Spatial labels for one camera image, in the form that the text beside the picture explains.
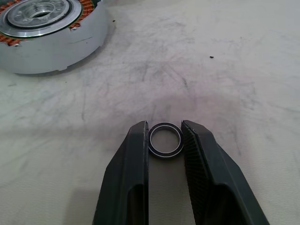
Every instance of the black rubber seal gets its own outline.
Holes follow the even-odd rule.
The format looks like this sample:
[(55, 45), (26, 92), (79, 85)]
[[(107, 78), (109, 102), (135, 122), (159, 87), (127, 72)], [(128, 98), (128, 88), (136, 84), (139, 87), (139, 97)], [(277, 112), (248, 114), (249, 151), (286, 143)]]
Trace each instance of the black rubber seal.
[[(179, 144), (176, 147), (176, 149), (174, 149), (171, 152), (160, 152), (153, 146), (152, 138), (153, 138), (154, 134), (160, 130), (171, 131), (177, 136)], [(179, 155), (179, 153), (182, 151), (182, 148), (183, 148), (183, 134), (182, 134), (182, 131), (180, 130), (180, 128), (177, 127), (176, 125), (174, 125), (172, 123), (158, 123), (157, 125), (153, 126), (150, 129), (150, 131), (149, 131), (149, 151), (153, 156), (155, 156), (157, 158), (161, 158), (161, 159), (174, 158), (177, 155)]]

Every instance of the copper winding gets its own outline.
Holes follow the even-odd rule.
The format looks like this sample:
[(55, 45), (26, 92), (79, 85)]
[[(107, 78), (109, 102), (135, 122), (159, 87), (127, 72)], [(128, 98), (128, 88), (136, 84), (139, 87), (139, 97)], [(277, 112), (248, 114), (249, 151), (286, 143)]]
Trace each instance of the copper winding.
[[(0, 6), (0, 14), (8, 7), (10, 7), (13, 4), (18, 3), (20, 1), (21, 0), (14, 0), (14, 1), (8, 2), (6, 5)], [(79, 0), (79, 2), (81, 3), (81, 5), (83, 7), (83, 11), (82, 11), (81, 16), (76, 20), (76, 22), (74, 22), (71, 26), (69, 26), (70, 29), (72, 29), (74, 27), (80, 27), (80, 21), (83, 20), (85, 17), (87, 17), (89, 14), (91, 14), (91, 12), (95, 9), (91, 0)], [(6, 42), (8, 44), (8, 46), (16, 45), (16, 44), (20, 43), (20, 41), (22, 41), (22, 39), (7, 37), (0, 33), (0, 42)]]

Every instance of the white work surface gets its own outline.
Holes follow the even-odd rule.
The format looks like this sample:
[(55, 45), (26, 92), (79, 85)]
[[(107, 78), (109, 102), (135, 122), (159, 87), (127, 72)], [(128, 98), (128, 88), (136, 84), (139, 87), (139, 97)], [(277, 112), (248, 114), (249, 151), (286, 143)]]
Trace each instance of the white work surface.
[[(91, 225), (129, 128), (192, 120), (240, 166), (271, 225), (298, 225), (300, 1), (107, 6), (106, 43), (82, 62), (53, 76), (0, 70), (0, 224)], [(195, 224), (183, 156), (150, 157), (149, 189), (150, 225)]]

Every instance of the bearing outer race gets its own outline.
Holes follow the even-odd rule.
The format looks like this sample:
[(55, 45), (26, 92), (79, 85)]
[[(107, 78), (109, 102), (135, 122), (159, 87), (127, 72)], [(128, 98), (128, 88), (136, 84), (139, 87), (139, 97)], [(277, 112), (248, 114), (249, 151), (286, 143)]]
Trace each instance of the bearing outer race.
[[(157, 149), (155, 149), (155, 147), (152, 144), (152, 136), (160, 131), (160, 130), (168, 130), (173, 132), (178, 140), (179, 140), (179, 144), (176, 147), (176, 149), (174, 149), (171, 152), (168, 153), (164, 153), (164, 152), (160, 152)], [(149, 131), (149, 151), (150, 153), (157, 157), (157, 158), (161, 158), (161, 159), (170, 159), (170, 158), (174, 158), (175, 156), (177, 156), (183, 149), (183, 134), (182, 131), (179, 129), (179, 127), (177, 127), (176, 125), (172, 124), (172, 123), (158, 123), (155, 126), (153, 126), (150, 131)]]

